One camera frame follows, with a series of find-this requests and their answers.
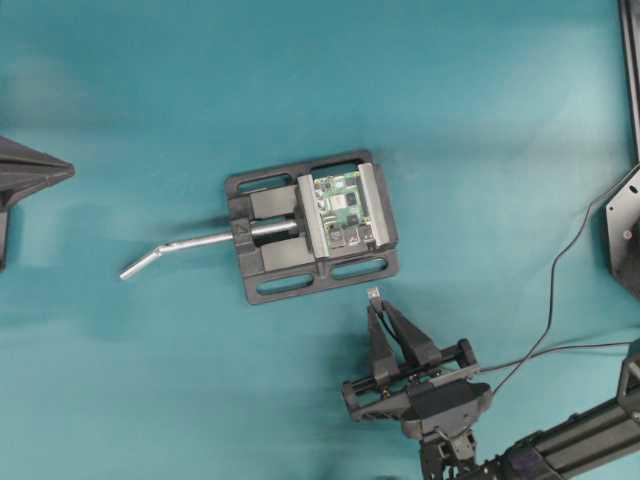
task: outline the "black triangular bracket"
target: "black triangular bracket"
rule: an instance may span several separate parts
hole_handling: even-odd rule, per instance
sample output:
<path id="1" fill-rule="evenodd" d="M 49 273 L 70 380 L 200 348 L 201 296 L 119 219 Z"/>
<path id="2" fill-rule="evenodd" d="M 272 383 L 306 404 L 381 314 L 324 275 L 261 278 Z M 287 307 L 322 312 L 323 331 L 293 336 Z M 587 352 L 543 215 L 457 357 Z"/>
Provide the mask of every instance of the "black triangular bracket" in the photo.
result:
<path id="1" fill-rule="evenodd" d="M 411 323 L 399 310 L 386 300 L 382 301 L 393 330 L 398 337 L 402 353 L 409 364 L 414 367 L 433 366 L 442 363 L 442 352 L 418 327 Z"/>
<path id="2" fill-rule="evenodd" d="M 373 306 L 370 305 L 367 308 L 367 315 L 369 320 L 369 364 L 371 365 L 371 373 L 379 387 L 386 387 L 391 383 L 393 376 L 400 373 L 400 369 Z"/>
<path id="3" fill-rule="evenodd" d="M 7 260 L 9 209 L 74 174 L 70 163 L 0 137 L 0 271 Z"/>

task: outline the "teal surface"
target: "teal surface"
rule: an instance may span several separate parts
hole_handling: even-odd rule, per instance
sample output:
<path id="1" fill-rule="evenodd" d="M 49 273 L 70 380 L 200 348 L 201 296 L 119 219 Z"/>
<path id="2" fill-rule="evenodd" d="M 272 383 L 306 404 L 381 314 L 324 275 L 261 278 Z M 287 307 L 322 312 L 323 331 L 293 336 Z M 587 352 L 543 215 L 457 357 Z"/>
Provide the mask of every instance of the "teal surface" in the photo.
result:
<path id="1" fill-rule="evenodd" d="M 553 256 L 635 161 L 615 0 L 2 0 L 0 59 L 0 134 L 77 169 L 16 209 L 0 275 L 12 480 L 419 478 L 417 444 L 340 397 L 367 285 L 252 307 L 231 245 L 119 269 L 219 228 L 230 174 L 369 148 L 401 237 L 383 293 L 494 364 L 541 333 Z M 640 334 L 603 225 L 560 264 L 550 343 Z M 479 457 L 612 397 L 619 364 L 532 362 Z"/>

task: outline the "circuit board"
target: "circuit board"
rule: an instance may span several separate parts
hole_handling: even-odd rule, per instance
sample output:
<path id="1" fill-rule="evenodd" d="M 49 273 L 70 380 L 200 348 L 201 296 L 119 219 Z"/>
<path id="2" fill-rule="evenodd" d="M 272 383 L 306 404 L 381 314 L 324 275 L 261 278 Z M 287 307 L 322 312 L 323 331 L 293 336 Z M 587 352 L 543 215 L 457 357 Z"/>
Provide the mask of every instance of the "circuit board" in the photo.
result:
<path id="1" fill-rule="evenodd" d="M 314 179 L 315 196 L 329 249 L 373 242 L 360 172 Z"/>

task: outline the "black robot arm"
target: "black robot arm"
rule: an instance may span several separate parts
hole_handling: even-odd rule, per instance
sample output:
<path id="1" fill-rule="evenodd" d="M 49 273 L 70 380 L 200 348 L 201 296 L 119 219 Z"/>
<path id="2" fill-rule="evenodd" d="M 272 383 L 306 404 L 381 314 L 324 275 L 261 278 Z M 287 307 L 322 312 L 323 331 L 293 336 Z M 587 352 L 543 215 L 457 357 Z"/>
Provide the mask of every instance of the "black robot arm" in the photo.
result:
<path id="1" fill-rule="evenodd" d="M 640 451 L 640 340 L 629 349 L 615 398 L 535 433 L 460 480 L 569 479 Z"/>
<path id="2" fill-rule="evenodd" d="M 396 420 L 420 442 L 426 480 L 564 480 L 640 450 L 640 340 L 622 364 L 615 398 L 478 466 L 471 429 L 490 407 L 492 392 L 472 382 L 480 367 L 471 345 L 460 340 L 439 349 L 377 289 L 369 300 L 371 375 L 344 382 L 342 394 L 354 421 Z"/>

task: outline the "wire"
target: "wire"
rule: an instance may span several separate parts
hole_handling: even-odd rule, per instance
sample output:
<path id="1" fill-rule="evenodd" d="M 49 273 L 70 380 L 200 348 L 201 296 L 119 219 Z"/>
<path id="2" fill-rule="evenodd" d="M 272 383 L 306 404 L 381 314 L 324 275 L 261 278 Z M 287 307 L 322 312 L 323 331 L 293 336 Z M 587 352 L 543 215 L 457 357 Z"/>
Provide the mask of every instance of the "wire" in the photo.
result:
<path id="1" fill-rule="evenodd" d="M 633 169 L 631 169 L 629 173 L 627 173 L 624 177 L 618 180 L 613 186 L 609 187 L 606 192 L 598 195 L 594 200 L 591 201 L 591 203 L 589 203 L 589 206 L 587 207 L 587 211 L 585 212 L 584 218 L 582 220 L 582 224 L 580 225 L 578 232 L 573 237 L 573 239 L 567 244 L 567 246 L 564 247 L 560 251 L 560 253 L 553 259 L 553 263 L 551 264 L 551 279 L 549 284 L 549 315 L 547 317 L 547 325 L 544 329 L 544 332 L 542 333 L 540 338 L 538 338 L 538 340 L 533 344 L 533 347 L 531 347 L 529 352 L 516 362 L 516 365 L 513 368 L 513 370 L 511 370 L 502 379 L 502 381 L 498 384 L 498 386 L 494 389 L 493 391 L 494 395 L 496 395 L 500 391 L 500 389 L 505 385 L 505 383 L 507 383 L 511 379 L 511 377 L 513 377 L 516 374 L 516 372 L 518 372 L 518 370 L 520 370 L 520 368 L 522 368 L 522 366 L 531 359 L 531 357 L 533 357 L 533 355 L 535 354 L 540 344 L 544 342 L 544 340 L 547 338 L 547 335 L 549 335 L 549 331 L 551 330 L 551 327 L 553 325 L 553 307 L 554 307 L 553 300 L 554 300 L 554 291 L 555 291 L 556 266 L 558 265 L 558 261 L 564 256 L 565 253 L 571 250 L 571 248 L 577 243 L 578 239 L 582 236 L 582 233 L 584 232 L 587 226 L 587 222 L 591 217 L 591 212 L 593 208 L 598 203 L 606 199 L 609 195 L 611 195 L 613 191 L 617 190 L 624 182 L 626 182 L 627 179 L 638 170 L 638 167 L 640 167 L 640 165 L 635 166 Z"/>
<path id="2" fill-rule="evenodd" d="M 378 318 L 380 319 L 380 321 L 382 322 L 382 325 L 384 326 L 384 329 L 387 331 L 387 333 L 389 335 L 391 335 L 391 338 L 393 338 L 397 344 L 400 344 L 400 340 L 398 340 L 398 336 L 395 334 L 395 332 L 393 331 L 393 329 L 389 326 L 389 324 L 387 323 L 387 319 L 384 318 L 384 311 L 382 312 L 376 312 L 376 314 L 378 315 Z"/>
<path id="3" fill-rule="evenodd" d="M 540 350 L 539 352 L 535 352 L 531 355 L 531 359 L 541 357 L 543 355 L 547 355 L 549 353 L 557 353 L 557 352 L 566 352 L 569 350 L 596 350 L 600 348 L 613 348 L 613 347 L 628 347 L 632 342 L 613 342 L 613 343 L 594 343 L 588 345 L 565 345 L 562 347 L 552 347 L 546 348 L 544 350 Z M 480 369 L 480 373 L 491 373 L 496 372 L 498 370 L 504 370 L 505 368 L 512 367 L 517 363 L 521 362 L 522 358 L 518 360 L 513 360 L 507 363 L 501 363 L 500 365 L 495 365 L 493 367 L 485 367 Z"/>

